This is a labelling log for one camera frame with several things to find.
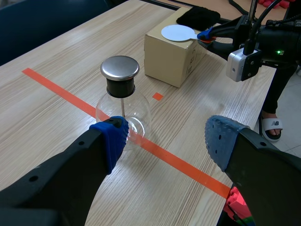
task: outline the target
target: person's foot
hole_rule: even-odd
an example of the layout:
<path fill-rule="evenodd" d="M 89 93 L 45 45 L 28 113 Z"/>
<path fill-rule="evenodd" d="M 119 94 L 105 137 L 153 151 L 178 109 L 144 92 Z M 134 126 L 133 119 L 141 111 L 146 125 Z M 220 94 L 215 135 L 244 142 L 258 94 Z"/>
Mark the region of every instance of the person's foot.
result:
<path fill-rule="evenodd" d="M 261 115 L 262 115 L 263 119 L 276 119 L 277 118 L 276 114 L 270 114 L 270 113 L 265 112 L 264 110 L 261 111 Z M 279 135 L 281 130 L 280 129 L 271 129 L 268 131 L 271 135 L 276 136 L 276 135 Z"/>

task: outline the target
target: small orange square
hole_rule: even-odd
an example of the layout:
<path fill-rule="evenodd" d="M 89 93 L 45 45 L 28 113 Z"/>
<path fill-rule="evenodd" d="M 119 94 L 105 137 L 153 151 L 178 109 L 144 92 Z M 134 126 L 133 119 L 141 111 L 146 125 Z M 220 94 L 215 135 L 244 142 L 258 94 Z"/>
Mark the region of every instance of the small orange square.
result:
<path fill-rule="evenodd" d="M 152 97 L 156 100 L 161 100 L 163 98 L 163 95 L 161 95 L 159 93 L 155 93 Z"/>

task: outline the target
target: orange tape line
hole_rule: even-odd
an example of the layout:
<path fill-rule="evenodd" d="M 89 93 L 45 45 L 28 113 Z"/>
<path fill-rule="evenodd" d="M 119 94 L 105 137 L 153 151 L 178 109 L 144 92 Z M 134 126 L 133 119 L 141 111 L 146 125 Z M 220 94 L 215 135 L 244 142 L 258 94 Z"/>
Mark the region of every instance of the orange tape line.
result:
<path fill-rule="evenodd" d="M 30 68 L 27 68 L 22 72 L 30 78 L 37 81 L 38 83 L 40 83 L 41 85 L 43 85 L 44 87 L 46 87 L 47 89 L 53 91 L 69 103 L 78 107 L 80 110 L 86 112 L 87 114 L 95 118 L 95 108 L 93 106 L 74 96 L 72 93 L 64 90 L 62 87 L 56 85 L 52 81 L 48 80 L 47 78 L 43 77 L 42 75 Z M 102 121 L 109 118 L 105 113 L 103 113 L 103 115 L 101 115 L 100 117 Z M 160 147 L 159 145 L 151 142 L 150 140 L 147 140 L 142 137 L 137 140 L 139 140 L 140 146 L 146 151 L 152 153 L 154 156 L 158 157 L 167 164 L 186 174 L 188 177 L 196 180 L 200 184 L 214 191 L 221 197 L 225 199 L 228 197 L 228 194 L 230 192 L 230 188 L 228 186 L 212 178 L 208 174 L 200 171 L 199 169 L 195 168 L 194 166 L 190 165 L 189 163 L 185 162 L 184 160 L 180 159 L 174 154 L 171 154 L 170 152 Z"/>
<path fill-rule="evenodd" d="M 162 94 L 159 94 L 159 93 L 155 93 L 152 98 L 156 99 L 156 100 L 161 100 L 163 98 L 163 95 Z"/>

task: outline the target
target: white round paddle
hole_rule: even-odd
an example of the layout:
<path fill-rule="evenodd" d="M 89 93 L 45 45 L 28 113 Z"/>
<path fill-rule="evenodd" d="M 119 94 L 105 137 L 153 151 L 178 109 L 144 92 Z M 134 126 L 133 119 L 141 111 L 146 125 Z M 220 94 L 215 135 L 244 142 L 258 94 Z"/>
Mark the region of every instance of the white round paddle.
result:
<path fill-rule="evenodd" d="M 166 26 L 162 29 L 161 34 L 170 41 L 198 39 L 192 28 L 178 24 Z"/>

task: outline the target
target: wooden table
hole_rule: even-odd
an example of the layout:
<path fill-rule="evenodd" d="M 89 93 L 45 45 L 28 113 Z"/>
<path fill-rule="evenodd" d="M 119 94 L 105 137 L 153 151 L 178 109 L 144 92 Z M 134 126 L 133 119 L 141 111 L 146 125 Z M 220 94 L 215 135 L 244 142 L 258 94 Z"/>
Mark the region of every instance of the wooden table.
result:
<path fill-rule="evenodd" d="M 179 7 L 188 7 L 182 4 L 172 2 L 171 0 L 159 0 L 159 1 L 171 5 L 179 6 Z M 235 9 L 232 5 L 230 5 L 228 0 L 178 0 L 178 1 L 181 1 L 183 3 L 189 3 L 195 6 L 202 6 L 210 10 L 217 11 L 221 14 L 222 18 L 226 18 L 229 20 L 233 20 L 241 16 L 241 13 L 237 9 Z M 237 4 L 239 4 L 244 10 L 249 12 L 252 0 L 234 0 L 234 1 Z M 256 14 L 255 14 L 256 17 L 258 18 L 265 9 L 266 8 L 264 6 L 258 4 L 256 9 Z M 286 9 L 282 7 L 277 7 L 275 9 L 272 9 L 263 20 L 263 23 L 266 23 L 267 20 L 282 20 L 284 18 L 285 12 Z"/>
<path fill-rule="evenodd" d="M 274 70 L 264 67 L 236 83 L 225 75 L 226 61 L 208 53 L 180 89 L 145 76 L 144 35 L 172 13 L 130 0 L 0 67 L 0 189 L 63 151 L 95 123 L 22 70 L 31 68 L 96 106 L 106 92 L 100 64 L 114 55 L 140 64 L 135 84 L 150 103 L 150 140 L 231 185 L 207 153 L 205 122 L 219 114 L 253 128 Z M 162 100 L 152 98 L 156 92 Z M 225 199 L 171 165 L 140 147 L 123 153 L 101 185 L 87 225 L 216 225 Z"/>

